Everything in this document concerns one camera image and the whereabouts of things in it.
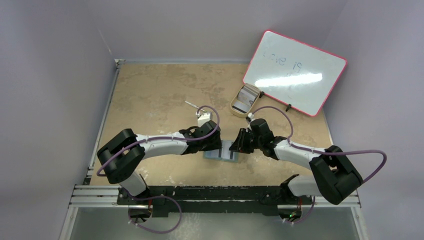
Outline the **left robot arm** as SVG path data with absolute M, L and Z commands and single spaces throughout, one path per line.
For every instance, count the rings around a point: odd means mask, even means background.
M 97 175 L 106 177 L 110 184 L 119 184 L 127 190 L 132 201 L 142 205 L 149 199 L 148 185 L 136 173 L 142 160 L 164 155 L 196 154 L 221 147 L 221 129 L 212 120 L 167 135 L 135 134 L 132 129 L 126 128 L 97 151 L 96 156 L 101 163 Z

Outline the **green card holder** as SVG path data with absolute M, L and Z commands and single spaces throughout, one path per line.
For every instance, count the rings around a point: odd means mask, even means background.
M 230 140 L 222 140 L 221 143 L 222 147 L 220 149 L 205 151 L 203 153 L 203 158 L 222 162 L 237 163 L 238 153 L 230 150 L 230 147 L 234 142 Z

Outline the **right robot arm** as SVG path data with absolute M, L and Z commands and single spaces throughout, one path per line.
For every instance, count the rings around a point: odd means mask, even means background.
M 311 175 L 294 174 L 281 184 L 280 196 L 288 204 L 301 196 L 321 196 L 338 205 L 364 182 L 338 146 L 311 150 L 305 145 L 294 147 L 286 137 L 275 136 L 263 118 L 241 128 L 229 150 L 243 154 L 260 150 L 266 157 L 311 170 Z

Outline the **silver striped credit card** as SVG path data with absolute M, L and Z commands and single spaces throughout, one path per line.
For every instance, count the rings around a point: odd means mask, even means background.
M 235 153 L 232 150 L 230 150 L 232 145 L 233 145 L 233 142 L 230 141 L 230 140 L 223 140 L 222 141 L 222 148 L 219 150 L 219 154 L 218 154 L 218 156 L 222 160 L 226 160 L 226 161 L 235 161 L 236 160 Z

